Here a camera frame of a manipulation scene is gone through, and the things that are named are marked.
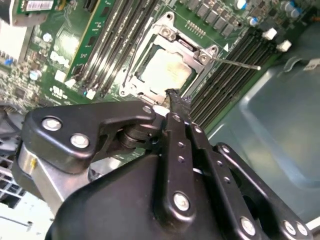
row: black metal arm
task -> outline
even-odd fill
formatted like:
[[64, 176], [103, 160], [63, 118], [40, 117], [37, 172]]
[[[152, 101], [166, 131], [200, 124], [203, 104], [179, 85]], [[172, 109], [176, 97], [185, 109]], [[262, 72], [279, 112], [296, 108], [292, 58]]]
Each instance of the black metal arm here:
[[[226, 144], [212, 147], [169, 92], [166, 117], [140, 101], [28, 113], [13, 175], [56, 212], [48, 240], [313, 239]], [[90, 182], [92, 162], [145, 154]]]

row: white label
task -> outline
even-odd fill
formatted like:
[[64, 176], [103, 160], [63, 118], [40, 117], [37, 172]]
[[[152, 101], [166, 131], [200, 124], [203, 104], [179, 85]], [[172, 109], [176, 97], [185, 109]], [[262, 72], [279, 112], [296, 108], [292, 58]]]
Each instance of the white label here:
[[63, 71], [57, 70], [54, 76], [54, 79], [63, 83], [65, 80], [66, 74]]
[[50, 92], [52, 95], [58, 99], [68, 99], [68, 96], [64, 94], [64, 91], [57, 86], [50, 87]]
[[93, 91], [92, 89], [89, 89], [89, 91], [86, 94], [86, 97], [90, 100], [94, 99], [96, 95], [96, 91]]
[[51, 10], [54, 5], [54, 1], [28, 1], [26, 5], [26, 11], [39, 11], [39, 10]]
[[64, 84], [65, 84], [67, 87], [72, 88], [73, 85], [75, 85], [75, 83], [76, 83], [76, 80], [72, 78], [72, 79], [66, 81]]
[[318, 65], [320, 65], [320, 58], [311, 59], [307, 66], [303, 69], [303, 71], [310, 71], [315, 69]]

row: chip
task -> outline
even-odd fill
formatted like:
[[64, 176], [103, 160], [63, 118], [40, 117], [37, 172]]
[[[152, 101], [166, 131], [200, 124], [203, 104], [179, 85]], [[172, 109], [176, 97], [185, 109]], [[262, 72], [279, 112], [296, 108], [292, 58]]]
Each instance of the chip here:
[[20, 87], [16, 87], [14, 90], [14, 95], [19, 98], [23, 99], [25, 97], [26, 91], [21, 89]]
[[270, 17], [274, 17], [276, 14], [277, 14], [277, 10], [275, 10], [274, 8], [272, 8], [272, 9], [269, 11], [269, 16], [270, 16]]

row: metal rod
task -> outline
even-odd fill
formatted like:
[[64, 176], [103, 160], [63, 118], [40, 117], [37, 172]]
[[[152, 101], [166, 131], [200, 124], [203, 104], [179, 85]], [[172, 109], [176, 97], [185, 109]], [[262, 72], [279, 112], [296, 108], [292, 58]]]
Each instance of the metal rod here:
[[253, 69], [253, 70], [257, 70], [257, 71], [261, 70], [261, 66], [249, 65], [249, 64], [242, 63], [242, 62], [238, 62], [238, 61], [230, 61], [230, 60], [220, 59], [220, 58], [216, 58], [216, 57], [213, 57], [212, 59], [217, 62], [220, 62], [220, 63], [231, 64], [231, 65], [239, 66], [239, 67], [246, 68], [246, 69]]

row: capacitor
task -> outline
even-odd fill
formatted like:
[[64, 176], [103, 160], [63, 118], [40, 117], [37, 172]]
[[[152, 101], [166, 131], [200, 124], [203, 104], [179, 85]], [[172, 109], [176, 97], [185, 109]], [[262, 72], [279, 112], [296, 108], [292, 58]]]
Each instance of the capacitor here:
[[13, 58], [8, 58], [8, 59], [4, 60], [4, 62], [3, 62], [3, 64], [7, 65], [7, 66], [11, 65], [13, 63], [14, 63], [14, 59]]
[[43, 41], [45, 41], [46, 43], [49, 43], [52, 41], [52, 36], [50, 33], [45, 33], [42, 37]]
[[243, 10], [247, 6], [247, 1], [246, 0], [235, 0], [234, 6], [235, 6], [235, 9], [237, 9], [237, 10]]
[[258, 18], [256, 18], [255, 16], [250, 16], [247, 18], [250, 26], [255, 27], [258, 25]]
[[29, 78], [33, 81], [37, 81], [41, 76], [42, 74], [39, 70], [30, 71], [29, 73]]
[[291, 12], [295, 9], [295, 3], [294, 1], [283, 1], [281, 2], [280, 9], [282, 11]]
[[298, 18], [300, 15], [301, 15], [301, 8], [294, 8], [292, 11], [290, 12], [287, 12], [286, 15], [289, 17], [289, 18], [293, 18], [293, 19], [296, 19]]

